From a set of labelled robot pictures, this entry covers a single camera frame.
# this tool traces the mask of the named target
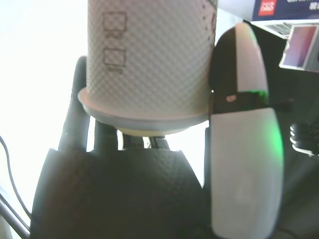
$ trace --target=red label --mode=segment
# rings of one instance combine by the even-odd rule
[[[259,8],[259,16],[272,16],[275,14],[277,0],[262,0]]]

